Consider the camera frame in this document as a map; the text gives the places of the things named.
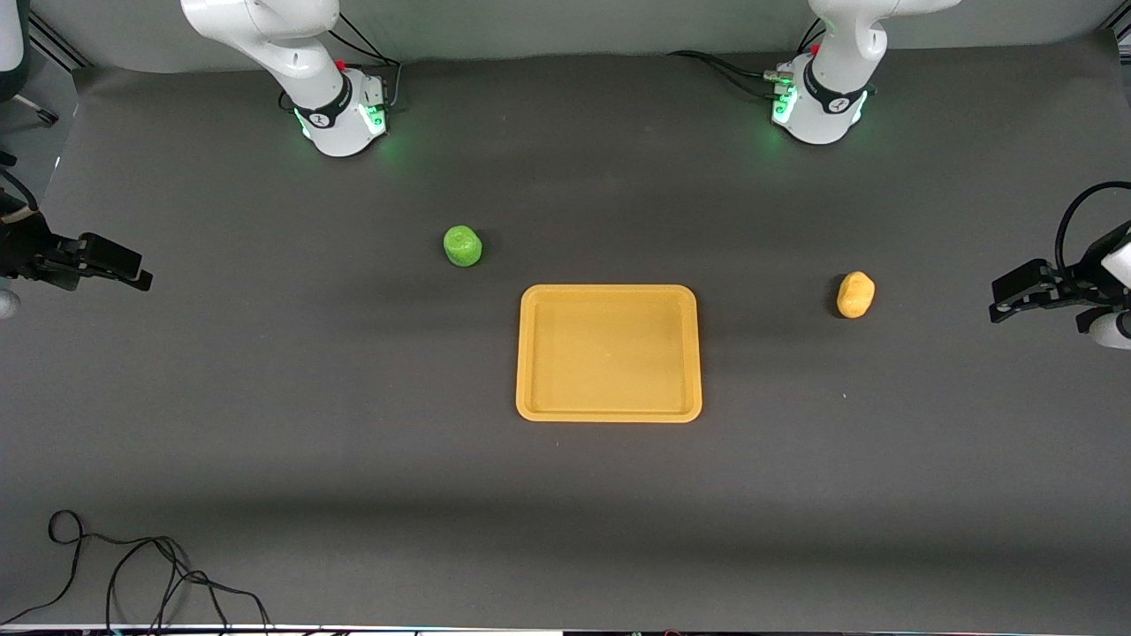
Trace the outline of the green apple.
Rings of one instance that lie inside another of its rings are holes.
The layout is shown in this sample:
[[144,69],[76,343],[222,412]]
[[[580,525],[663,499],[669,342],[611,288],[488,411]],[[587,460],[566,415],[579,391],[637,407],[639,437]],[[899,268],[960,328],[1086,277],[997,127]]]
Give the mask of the green apple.
[[442,249],[448,261],[461,269],[475,266],[483,257],[483,241],[472,227],[463,224],[444,231]]

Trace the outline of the thin black stand leg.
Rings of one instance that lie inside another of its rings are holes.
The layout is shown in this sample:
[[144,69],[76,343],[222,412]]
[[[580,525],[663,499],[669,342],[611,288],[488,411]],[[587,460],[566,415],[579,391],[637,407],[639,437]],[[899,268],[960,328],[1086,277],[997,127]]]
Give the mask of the thin black stand leg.
[[42,122],[42,124],[53,126],[57,124],[57,121],[59,121],[59,117],[57,117],[57,113],[44,106],[38,105],[37,103],[31,101],[29,98],[18,93],[12,93],[11,91],[9,92],[0,91],[0,103],[8,103],[8,102],[15,102],[19,106],[28,109],[28,111],[32,111],[33,113],[35,113],[36,117],[38,117],[38,121]]

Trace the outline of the yellow plastic tray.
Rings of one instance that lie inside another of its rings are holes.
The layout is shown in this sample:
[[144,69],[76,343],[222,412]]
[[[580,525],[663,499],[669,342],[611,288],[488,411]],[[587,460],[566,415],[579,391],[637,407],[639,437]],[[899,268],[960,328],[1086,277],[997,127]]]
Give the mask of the yellow plastic tray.
[[533,422],[687,424],[702,414],[696,295],[679,284],[537,284],[520,301],[513,406]]

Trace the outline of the aluminium frame rail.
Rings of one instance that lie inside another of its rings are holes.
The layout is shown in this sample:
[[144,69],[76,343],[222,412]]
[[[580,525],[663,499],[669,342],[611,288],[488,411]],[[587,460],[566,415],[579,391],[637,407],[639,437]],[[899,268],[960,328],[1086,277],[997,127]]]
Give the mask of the aluminium frame rail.
[[28,12],[28,33],[32,48],[68,72],[93,68],[93,62],[79,49],[67,41],[54,27],[36,12]]

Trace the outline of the yellow potato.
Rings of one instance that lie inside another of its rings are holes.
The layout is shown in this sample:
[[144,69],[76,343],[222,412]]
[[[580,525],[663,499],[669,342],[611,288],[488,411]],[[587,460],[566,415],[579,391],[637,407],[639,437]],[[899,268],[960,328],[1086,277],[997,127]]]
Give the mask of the yellow potato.
[[835,306],[840,317],[857,319],[871,309],[877,296],[877,283],[864,270],[851,270],[838,286]]

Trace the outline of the dark grey table mat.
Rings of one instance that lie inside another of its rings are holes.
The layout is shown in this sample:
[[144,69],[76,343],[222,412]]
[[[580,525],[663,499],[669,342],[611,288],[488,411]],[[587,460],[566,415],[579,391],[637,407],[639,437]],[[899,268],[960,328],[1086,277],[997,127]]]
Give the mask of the dark grey table mat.
[[[44,212],[155,281],[0,323],[0,620],[64,584],[74,510],[279,624],[1131,633],[1131,353],[987,319],[1131,178],[1111,34],[895,49],[828,148],[676,57],[405,76],[340,160],[264,72],[76,76]],[[689,287],[702,414],[524,419],[537,284]]]

